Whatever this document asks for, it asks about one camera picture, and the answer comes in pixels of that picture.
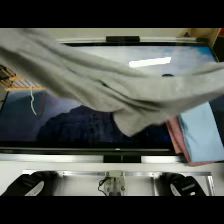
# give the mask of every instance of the gray cloth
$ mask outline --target gray cloth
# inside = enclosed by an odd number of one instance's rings
[[[150,77],[120,63],[57,43],[41,29],[0,29],[0,64],[51,93],[113,112],[127,136],[224,93],[224,64],[184,77]]]

